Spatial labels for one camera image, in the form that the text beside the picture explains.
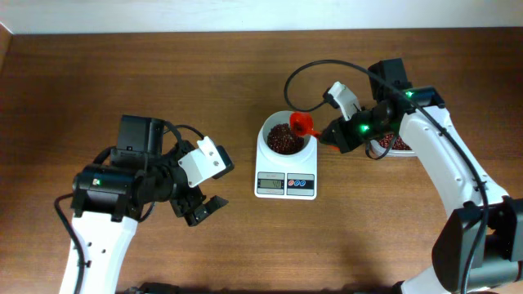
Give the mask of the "red plastic measuring scoop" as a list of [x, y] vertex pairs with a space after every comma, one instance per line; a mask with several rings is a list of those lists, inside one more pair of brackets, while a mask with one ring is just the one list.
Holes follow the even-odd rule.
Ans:
[[306, 137], [314, 137], [320, 143], [320, 133], [314, 130], [314, 122], [308, 113], [293, 112], [289, 118], [291, 150], [296, 153], [305, 146]]

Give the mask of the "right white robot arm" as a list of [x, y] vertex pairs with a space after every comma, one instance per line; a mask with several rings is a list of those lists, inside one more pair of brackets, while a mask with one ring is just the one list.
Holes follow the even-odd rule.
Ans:
[[511, 198], [465, 145], [434, 87], [413, 87], [401, 60], [365, 70], [377, 104], [362, 110], [339, 82], [324, 102], [340, 109], [319, 141], [350, 152], [386, 134], [416, 153], [448, 220], [431, 251], [431, 266], [397, 283], [395, 293], [473, 293], [522, 280], [522, 201]]

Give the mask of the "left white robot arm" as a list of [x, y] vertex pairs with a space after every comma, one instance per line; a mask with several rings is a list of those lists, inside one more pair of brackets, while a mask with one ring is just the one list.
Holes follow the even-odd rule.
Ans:
[[67, 218], [54, 202], [71, 239], [62, 293], [114, 293], [137, 226], [156, 203], [168, 202], [189, 227], [199, 225], [228, 202], [206, 198], [199, 184], [218, 179], [234, 164], [207, 136], [195, 145], [182, 127], [158, 118], [124, 115], [118, 141], [79, 172], [67, 194], [73, 210]]

